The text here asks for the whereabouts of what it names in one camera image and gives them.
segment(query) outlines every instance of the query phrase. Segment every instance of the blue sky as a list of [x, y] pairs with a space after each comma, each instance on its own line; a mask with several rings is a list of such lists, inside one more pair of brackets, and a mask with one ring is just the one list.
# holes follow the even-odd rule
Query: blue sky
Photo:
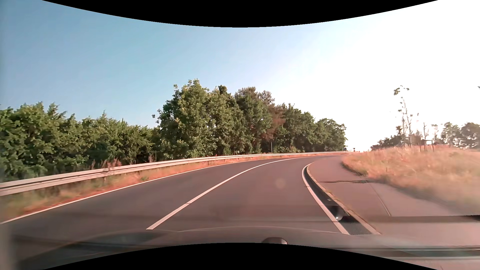
[[214, 28], [5, 0], [0, 103], [55, 102], [78, 119], [105, 110], [153, 126], [173, 85], [198, 78], [271, 91], [344, 123], [347, 145], [367, 150], [395, 132], [399, 85], [412, 89], [419, 122], [480, 123], [479, 7], [439, 0], [312, 25]]

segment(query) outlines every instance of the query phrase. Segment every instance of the curb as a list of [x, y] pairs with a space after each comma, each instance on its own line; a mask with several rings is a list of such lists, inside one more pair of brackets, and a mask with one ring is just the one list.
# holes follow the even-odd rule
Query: curb
[[323, 192], [325, 192], [325, 194], [327, 194], [334, 202], [336, 202], [346, 213], [348, 213], [350, 216], [354, 217], [363, 227], [365, 227], [369, 232], [371, 232], [372, 234], [376, 234], [376, 235], [380, 235], [381, 233], [379, 233], [375, 228], [373, 228], [371, 225], [369, 225], [364, 219], [362, 219], [359, 215], [357, 215], [354, 211], [350, 210], [348, 207], [346, 207], [342, 202], [340, 202], [340, 200], [335, 197], [332, 193], [328, 192], [313, 176], [312, 174], [310, 173], [310, 170], [309, 170], [309, 167], [310, 165], [307, 166], [307, 174], [308, 176], [315, 182], [315, 184], [317, 184], [317, 186], [319, 188], [321, 188], [321, 190]]
[[358, 176], [366, 176], [365, 174], [363, 174], [363, 173], [361, 173], [361, 172], [358, 172], [358, 171], [350, 168], [350, 167], [349, 167], [347, 164], [345, 164], [343, 161], [341, 162], [341, 165], [342, 165], [342, 167], [343, 167], [345, 170], [347, 170], [347, 171], [349, 171], [349, 172], [352, 172], [352, 173], [354, 173], [354, 174], [356, 174], [356, 175], [358, 175]]

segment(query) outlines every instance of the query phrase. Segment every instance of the grass verge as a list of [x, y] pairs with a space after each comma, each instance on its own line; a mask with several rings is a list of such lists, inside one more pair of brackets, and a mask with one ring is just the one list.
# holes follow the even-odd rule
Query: grass verge
[[345, 156], [343, 166], [370, 179], [480, 212], [479, 151], [394, 147]]

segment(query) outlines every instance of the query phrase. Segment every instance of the metal guardrail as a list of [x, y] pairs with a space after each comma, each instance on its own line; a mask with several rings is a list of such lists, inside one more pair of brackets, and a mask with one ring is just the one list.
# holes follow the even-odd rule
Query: metal guardrail
[[31, 190], [36, 190], [36, 189], [46, 188], [46, 187], [51, 187], [56, 185], [69, 184], [69, 183], [90, 180], [95, 178], [102, 178], [102, 177], [107, 177], [107, 176], [112, 176], [117, 174], [139, 172], [144, 170], [158, 169], [158, 168], [181, 165], [181, 164], [198, 163], [198, 162], [214, 161], [214, 160], [251, 158], [251, 157], [308, 156], [308, 155], [324, 155], [324, 154], [334, 154], [334, 153], [347, 154], [347, 153], [354, 153], [354, 152], [339, 151], [339, 152], [280, 153], [280, 154], [220, 156], [220, 157], [206, 157], [206, 158], [195, 158], [195, 159], [185, 159], [185, 160], [167, 160], [167, 161], [159, 161], [159, 162], [151, 162], [151, 163], [118, 166], [118, 167], [112, 167], [112, 168], [88, 170], [88, 171], [81, 171], [81, 172], [69, 172], [69, 173], [63, 173], [63, 174], [56, 174], [56, 175], [49, 175], [49, 176], [36, 177], [31, 179], [0, 183], [0, 196], [16, 194], [16, 193], [21, 193], [25, 191], [31, 191]]

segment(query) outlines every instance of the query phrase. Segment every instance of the dry grass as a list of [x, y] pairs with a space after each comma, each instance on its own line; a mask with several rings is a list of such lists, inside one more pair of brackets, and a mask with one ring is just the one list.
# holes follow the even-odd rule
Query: dry grass
[[348, 168], [371, 179], [427, 193], [462, 206], [480, 207], [480, 152], [435, 146], [388, 148], [343, 158]]
[[3, 196], [5, 203], [6, 220], [15, 218], [28, 213], [36, 212], [52, 206], [78, 200], [88, 196], [100, 194], [106, 191], [115, 190], [121, 187], [127, 187], [148, 180], [153, 180], [180, 172], [192, 171], [200, 168], [211, 167], [215, 165], [234, 163], [238, 161], [248, 160], [264, 160], [264, 159], [284, 159], [290, 156], [276, 157], [254, 157], [239, 158], [228, 160], [205, 161], [198, 163], [182, 164], [159, 169], [151, 169], [128, 174], [113, 175], [104, 178], [85, 180], [71, 184], [64, 184], [39, 190], [33, 190], [13, 195]]

